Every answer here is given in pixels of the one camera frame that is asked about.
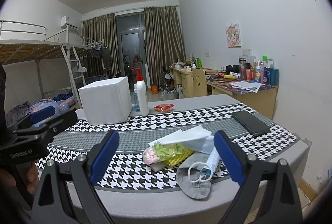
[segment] kettle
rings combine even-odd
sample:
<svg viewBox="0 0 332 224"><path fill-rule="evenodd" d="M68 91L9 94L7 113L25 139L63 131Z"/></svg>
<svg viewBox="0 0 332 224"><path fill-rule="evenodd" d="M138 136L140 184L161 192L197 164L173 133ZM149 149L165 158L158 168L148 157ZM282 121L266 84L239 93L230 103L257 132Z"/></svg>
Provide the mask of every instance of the kettle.
<svg viewBox="0 0 332 224"><path fill-rule="evenodd" d="M175 67L177 68L177 69L180 69L180 60L178 59L178 61L175 63Z"/></svg>
<svg viewBox="0 0 332 224"><path fill-rule="evenodd" d="M201 69L202 68L202 62L200 61L200 59L198 57L196 57L196 66L197 68Z"/></svg>

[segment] clear plastic bottle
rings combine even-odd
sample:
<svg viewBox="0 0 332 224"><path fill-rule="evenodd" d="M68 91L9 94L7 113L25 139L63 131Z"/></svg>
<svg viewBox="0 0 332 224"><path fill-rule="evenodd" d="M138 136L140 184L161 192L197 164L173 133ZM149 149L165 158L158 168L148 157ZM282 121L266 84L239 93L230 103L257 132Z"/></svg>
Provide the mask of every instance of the clear plastic bottle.
<svg viewBox="0 0 332 224"><path fill-rule="evenodd" d="M137 97L137 84L134 84L134 111L140 112L139 104L138 104L138 97Z"/></svg>

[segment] face mask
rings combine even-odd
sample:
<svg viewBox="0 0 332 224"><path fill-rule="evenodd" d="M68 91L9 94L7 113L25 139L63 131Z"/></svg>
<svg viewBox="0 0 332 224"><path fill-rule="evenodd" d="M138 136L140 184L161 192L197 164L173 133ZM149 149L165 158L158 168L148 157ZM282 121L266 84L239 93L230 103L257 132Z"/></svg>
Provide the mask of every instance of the face mask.
<svg viewBox="0 0 332 224"><path fill-rule="evenodd" d="M204 154L211 154L212 150L215 148L215 145L213 143L213 135L208 136L205 139L199 139L194 141L186 141L182 142L182 144L192 150L195 150L197 152L201 152Z"/></svg>
<svg viewBox="0 0 332 224"><path fill-rule="evenodd" d="M213 174L215 173L215 170L218 166L220 156L218 154L218 151L216 148L213 148L209 158L207 159L206 163L204 162L196 162L193 163L189 169L188 169L188 179L191 183L196 183L198 181L200 182L206 182L212 179ZM193 178L192 175L190 175L190 171L193 167L196 167L198 164L204 164L205 166L203 169L200 170L199 174Z"/></svg>

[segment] styrofoam box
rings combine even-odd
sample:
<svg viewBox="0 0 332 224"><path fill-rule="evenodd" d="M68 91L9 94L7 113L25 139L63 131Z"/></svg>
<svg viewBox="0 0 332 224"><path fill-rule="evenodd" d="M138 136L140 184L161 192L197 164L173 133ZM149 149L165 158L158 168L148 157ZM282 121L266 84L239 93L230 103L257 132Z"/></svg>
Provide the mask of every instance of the styrofoam box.
<svg viewBox="0 0 332 224"><path fill-rule="evenodd" d="M132 110L128 77L96 81L78 91L90 125L124 122Z"/></svg>

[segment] human hand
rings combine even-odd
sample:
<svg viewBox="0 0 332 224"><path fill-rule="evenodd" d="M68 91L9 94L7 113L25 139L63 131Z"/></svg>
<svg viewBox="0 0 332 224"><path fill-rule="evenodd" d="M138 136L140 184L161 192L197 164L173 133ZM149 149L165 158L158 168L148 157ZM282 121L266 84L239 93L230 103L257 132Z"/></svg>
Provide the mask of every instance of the human hand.
<svg viewBox="0 0 332 224"><path fill-rule="evenodd" d="M37 186L39 183L38 169L34 163L32 163L31 168L27 170L26 176L29 184L27 185L27 190L30 194L35 194ZM0 180L3 184L7 186L16 186L16 181L14 177L4 169L0 169Z"/></svg>

